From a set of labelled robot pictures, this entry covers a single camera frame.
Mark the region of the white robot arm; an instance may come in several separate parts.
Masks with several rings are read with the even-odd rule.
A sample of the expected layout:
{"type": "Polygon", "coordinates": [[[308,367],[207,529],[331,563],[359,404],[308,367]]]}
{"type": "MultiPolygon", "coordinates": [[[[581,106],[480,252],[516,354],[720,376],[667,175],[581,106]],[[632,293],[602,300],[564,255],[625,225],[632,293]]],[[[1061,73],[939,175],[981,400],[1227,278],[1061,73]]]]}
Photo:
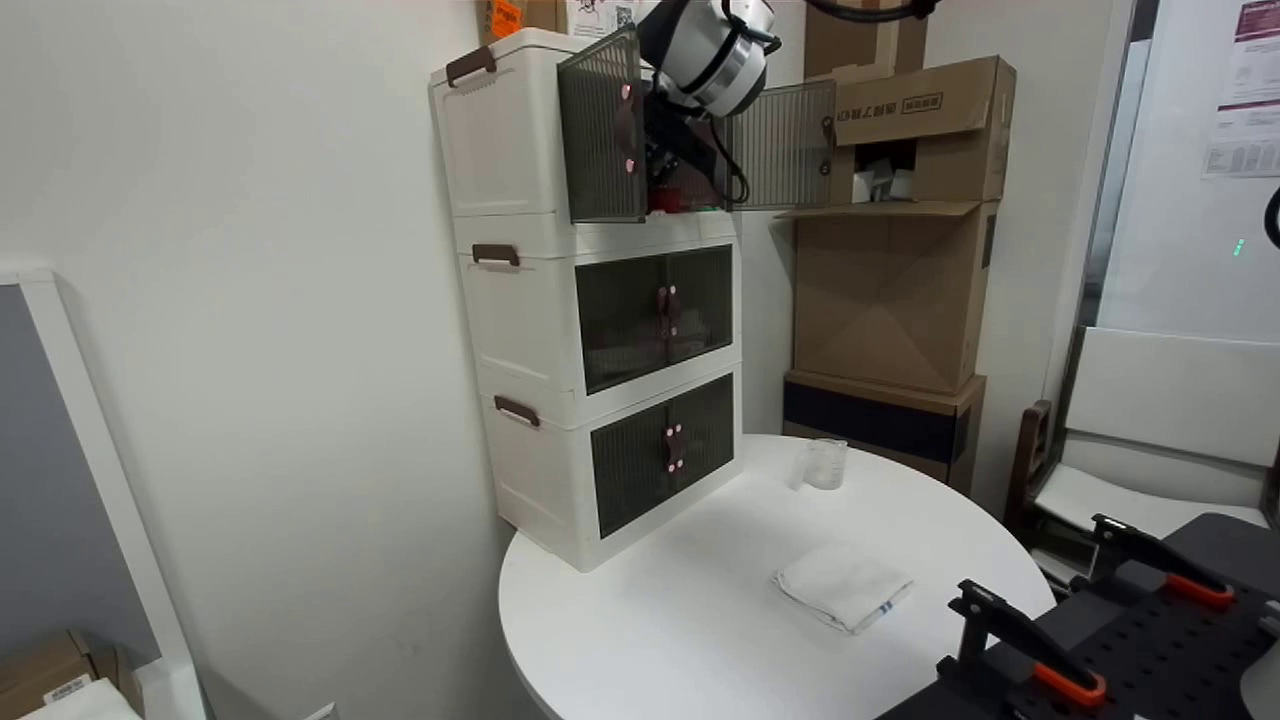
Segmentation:
{"type": "MultiPolygon", "coordinates": [[[[846,24],[930,21],[939,0],[806,0],[846,24]]],[[[661,0],[635,24],[639,55],[658,73],[661,95],[680,112],[735,115],[768,82],[768,60],[781,51],[773,0],[661,0]]]]}

